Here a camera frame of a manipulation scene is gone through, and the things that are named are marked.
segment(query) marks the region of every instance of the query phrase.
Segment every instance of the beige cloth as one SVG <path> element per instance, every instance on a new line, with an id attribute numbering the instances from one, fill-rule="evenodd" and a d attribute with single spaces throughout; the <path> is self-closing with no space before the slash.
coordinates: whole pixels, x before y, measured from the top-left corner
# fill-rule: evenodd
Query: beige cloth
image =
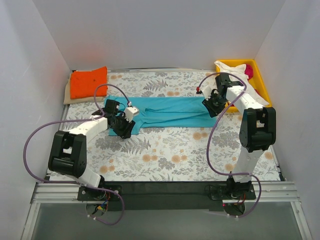
<path id="1" fill-rule="evenodd" d="M 97 96 L 96 97 L 96 101 L 97 102 L 103 102 L 104 100 L 105 100 L 104 96 Z M 65 90 L 64 90 L 64 101 L 63 101 L 63 104 L 67 105 L 67 104 L 93 103 L 93 102 L 95 102 L 93 96 L 77 98 L 77 99 L 71 99 L 70 98 L 70 77 L 69 77 L 68 82 L 67 82 L 67 84 L 65 86 Z"/>

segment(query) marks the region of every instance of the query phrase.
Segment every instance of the maroon cloth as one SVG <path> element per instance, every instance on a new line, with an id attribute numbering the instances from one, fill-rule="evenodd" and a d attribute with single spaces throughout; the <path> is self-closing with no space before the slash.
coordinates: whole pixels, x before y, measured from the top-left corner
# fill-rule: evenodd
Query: maroon cloth
<path id="1" fill-rule="evenodd" d="M 254 76 L 254 70 L 252 66 L 250 66 L 249 64 L 246 64 L 244 74 L 248 75 L 249 77 L 248 80 L 252 79 L 252 77 Z"/>

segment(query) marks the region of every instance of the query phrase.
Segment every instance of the white wall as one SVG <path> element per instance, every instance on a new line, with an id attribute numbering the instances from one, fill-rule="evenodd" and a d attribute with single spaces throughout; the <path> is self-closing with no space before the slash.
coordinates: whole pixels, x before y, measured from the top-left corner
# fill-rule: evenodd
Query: white wall
<path id="1" fill-rule="evenodd" d="M 33 0 L 71 69 L 254 58 L 284 0 Z"/>
<path id="2" fill-rule="evenodd" d="M 320 0 L 286 0 L 257 56 L 277 111 L 274 145 L 296 183 L 313 239 L 320 239 Z"/>
<path id="3" fill-rule="evenodd" d="M 24 143 L 36 127 L 60 119 L 70 70 L 31 0 L 0 0 L 0 32 L 0 239 L 18 240 L 35 186 Z M 42 177 L 56 129 L 43 130 L 28 150 Z"/>

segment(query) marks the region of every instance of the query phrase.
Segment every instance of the gray floor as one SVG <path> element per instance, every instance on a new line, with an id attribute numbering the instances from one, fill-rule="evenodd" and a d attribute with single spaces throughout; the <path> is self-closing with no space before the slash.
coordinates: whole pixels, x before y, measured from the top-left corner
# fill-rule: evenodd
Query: gray floor
<path id="1" fill-rule="evenodd" d="M 108 212 L 114 220 L 119 212 Z M 33 240 L 300 240 L 290 202 L 261 202 L 242 219 L 206 210 L 126 211 L 115 226 L 85 216 L 85 204 L 41 204 Z"/>

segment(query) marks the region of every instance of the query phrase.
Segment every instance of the folded blue fabric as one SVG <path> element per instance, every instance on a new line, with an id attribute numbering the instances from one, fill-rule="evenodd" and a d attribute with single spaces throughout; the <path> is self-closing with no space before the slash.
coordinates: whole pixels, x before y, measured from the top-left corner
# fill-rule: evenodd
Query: folded blue fabric
<path id="1" fill-rule="evenodd" d="M 108 95 L 106 100 L 115 100 L 127 105 L 124 97 Z M 130 97 L 132 105 L 140 110 L 134 117 L 135 125 L 131 134 L 138 134 L 140 128 L 151 127 L 212 127 L 216 118 L 209 116 L 208 110 L 202 104 L 203 97 Z M 110 136 L 116 136 L 113 130 Z"/>

